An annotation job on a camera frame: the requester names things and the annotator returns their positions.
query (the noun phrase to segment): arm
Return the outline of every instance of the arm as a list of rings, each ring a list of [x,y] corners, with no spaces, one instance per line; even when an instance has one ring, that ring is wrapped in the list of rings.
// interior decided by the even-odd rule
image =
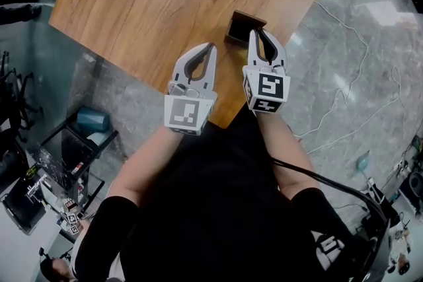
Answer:
[[[279,114],[257,112],[257,120],[271,157],[314,172],[309,157]],[[273,171],[288,199],[306,188],[320,187],[314,179],[293,170],[274,165]]]
[[[122,196],[137,206],[182,140],[182,134],[160,127],[123,165],[108,196]]]

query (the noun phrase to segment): marble floor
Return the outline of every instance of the marble floor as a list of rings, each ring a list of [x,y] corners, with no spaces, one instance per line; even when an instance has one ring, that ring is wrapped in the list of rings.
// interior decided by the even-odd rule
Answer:
[[[416,14],[411,0],[317,1],[357,30],[368,46],[367,56],[362,62],[367,48],[354,31],[315,3],[286,46],[292,85],[282,115],[293,132],[302,135],[319,126],[334,102],[320,129],[302,138],[316,171],[362,189],[365,180],[355,163],[370,150],[366,174],[384,186],[423,118],[423,16]],[[354,79],[347,105],[340,93],[334,101],[338,88],[347,95]],[[106,180],[104,195],[126,157],[160,124],[163,95],[89,52],[79,60],[73,83],[71,96],[108,112],[120,132],[118,141],[92,167]],[[357,202],[323,189],[335,207]],[[337,211],[351,229],[363,216],[356,206]]]

